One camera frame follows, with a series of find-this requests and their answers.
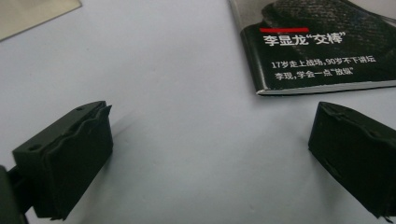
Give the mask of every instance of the magazine cover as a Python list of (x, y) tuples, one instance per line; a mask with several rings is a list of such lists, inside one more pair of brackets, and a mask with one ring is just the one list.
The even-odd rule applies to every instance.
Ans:
[(230, 1), (257, 94), (396, 85), (396, 1)]

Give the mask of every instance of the black plastic part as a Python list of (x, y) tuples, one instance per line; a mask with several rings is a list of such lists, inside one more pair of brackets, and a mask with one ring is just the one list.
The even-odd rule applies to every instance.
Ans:
[(320, 102), (309, 149), (374, 216), (396, 215), (396, 131), (350, 108)]
[(6, 168), (0, 166), (0, 224), (26, 224), (24, 213), (18, 207), (12, 182)]
[(38, 217), (65, 219), (105, 164), (113, 147), (110, 108), (104, 101), (80, 106), (13, 151), (18, 169), (9, 176), (29, 185)]

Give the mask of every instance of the gray surface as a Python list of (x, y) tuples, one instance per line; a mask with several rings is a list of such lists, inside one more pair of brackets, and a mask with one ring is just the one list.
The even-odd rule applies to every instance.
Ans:
[(307, 140), (319, 101), (396, 128), (396, 89), (259, 97), (227, 0), (83, 5), (0, 42), (8, 169), (13, 148), (72, 108), (113, 105), (114, 154), (64, 223), (386, 223)]

